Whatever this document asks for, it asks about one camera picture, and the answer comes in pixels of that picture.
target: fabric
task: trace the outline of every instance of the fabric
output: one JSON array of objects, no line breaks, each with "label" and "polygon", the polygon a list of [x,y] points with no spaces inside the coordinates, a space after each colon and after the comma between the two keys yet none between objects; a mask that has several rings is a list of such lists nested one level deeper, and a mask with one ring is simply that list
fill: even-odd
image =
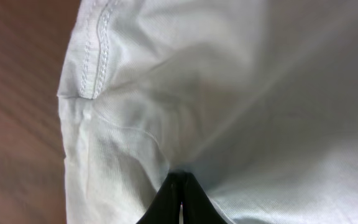
[{"label": "fabric", "polygon": [[83,0],[58,97],[69,224],[170,169],[228,223],[358,223],[358,1]]}]

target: wrinkled fabric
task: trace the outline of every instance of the wrinkled fabric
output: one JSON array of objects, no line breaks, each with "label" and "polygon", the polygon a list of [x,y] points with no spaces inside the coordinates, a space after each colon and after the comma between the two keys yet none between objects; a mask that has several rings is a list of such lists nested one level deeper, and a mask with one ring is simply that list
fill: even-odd
[{"label": "wrinkled fabric", "polygon": [[82,0],[58,97],[69,224],[170,169],[228,223],[358,223],[358,1]]}]

